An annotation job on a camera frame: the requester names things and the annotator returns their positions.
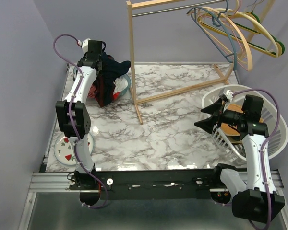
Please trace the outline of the navy maroon tank top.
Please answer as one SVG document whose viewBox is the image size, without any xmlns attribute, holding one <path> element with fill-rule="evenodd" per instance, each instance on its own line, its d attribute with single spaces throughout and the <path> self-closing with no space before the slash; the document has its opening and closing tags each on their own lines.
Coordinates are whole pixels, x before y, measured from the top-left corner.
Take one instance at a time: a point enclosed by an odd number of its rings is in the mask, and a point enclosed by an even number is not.
<svg viewBox="0 0 288 230">
<path fill-rule="evenodd" d="M 101 60 L 102 69 L 98 73 L 97 79 L 94 81 L 93 85 L 96 88 L 95 99 L 100 107 L 104 107 L 118 99 L 122 94 L 122 90 L 114 92 L 116 89 L 114 82 L 116 79 L 128 73 L 131 62 L 128 60 L 117 62 L 111 55 L 108 55 L 105 52 L 102 54 Z"/>
</svg>

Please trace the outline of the blue plastic hanger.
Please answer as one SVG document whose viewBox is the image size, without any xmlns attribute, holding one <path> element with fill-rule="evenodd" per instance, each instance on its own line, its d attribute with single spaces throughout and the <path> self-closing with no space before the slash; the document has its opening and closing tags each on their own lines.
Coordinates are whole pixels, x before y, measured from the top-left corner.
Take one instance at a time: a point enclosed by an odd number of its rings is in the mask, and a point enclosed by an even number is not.
<svg viewBox="0 0 288 230">
<path fill-rule="evenodd" d="M 233 67 L 235 68 L 238 63 L 238 54 L 233 39 L 235 38 L 236 32 L 239 32 L 240 30 L 230 19 L 230 16 L 227 15 L 230 11 L 229 2 L 225 1 L 225 3 L 226 7 L 220 9 L 205 6 L 193 6 L 187 11 L 186 15 L 191 17 L 226 61 L 233 64 Z M 208 30 L 226 36 L 229 39 L 231 48 L 228 48 L 216 39 Z"/>
</svg>

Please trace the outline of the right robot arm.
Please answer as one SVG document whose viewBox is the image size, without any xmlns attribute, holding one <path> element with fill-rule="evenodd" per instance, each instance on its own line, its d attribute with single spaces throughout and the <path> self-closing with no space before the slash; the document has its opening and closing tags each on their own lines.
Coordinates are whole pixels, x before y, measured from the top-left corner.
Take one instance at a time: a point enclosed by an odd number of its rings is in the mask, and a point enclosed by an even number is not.
<svg viewBox="0 0 288 230">
<path fill-rule="evenodd" d="M 260 122 L 264 104 L 262 97 L 247 94 L 242 111 L 225 108 L 233 94 L 228 91 L 213 104 L 202 108 L 201 112 L 210 117 L 194 123 L 211 134 L 214 127 L 222 124 L 236 126 L 244 147 L 247 162 L 247 182 L 244 182 L 235 167 L 219 164 L 212 174 L 211 182 L 215 187 L 227 187 L 231 195 L 231 208 L 235 217 L 247 219 L 251 225 L 264 223 L 268 229 L 273 218 L 285 205 L 285 199 L 276 192 L 267 153 L 271 137 L 266 123 Z"/>
</svg>

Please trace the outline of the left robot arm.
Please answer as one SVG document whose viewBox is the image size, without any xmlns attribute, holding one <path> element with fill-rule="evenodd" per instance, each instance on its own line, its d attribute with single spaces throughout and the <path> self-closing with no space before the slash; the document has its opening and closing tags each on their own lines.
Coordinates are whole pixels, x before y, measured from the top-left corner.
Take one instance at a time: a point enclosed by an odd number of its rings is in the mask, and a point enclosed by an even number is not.
<svg viewBox="0 0 288 230">
<path fill-rule="evenodd" d="M 105 43 L 91 39 L 80 41 L 75 38 L 74 40 L 82 49 L 84 56 L 74 64 L 56 50 L 57 40 L 53 42 L 56 54 L 77 70 L 71 91 L 64 100 L 57 101 L 55 105 L 60 131 L 70 141 L 75 156 L 77 166 L 74 175 L 86 189 L 92 189 L 96 184 L 99 188 L 106 189 L 104 183 L 94 175 L 95 163 L 92 160 L 88 144 L 91 118 L 85 105 L 89 90 L 102 69 L 101 56 Z"/>
</svg>

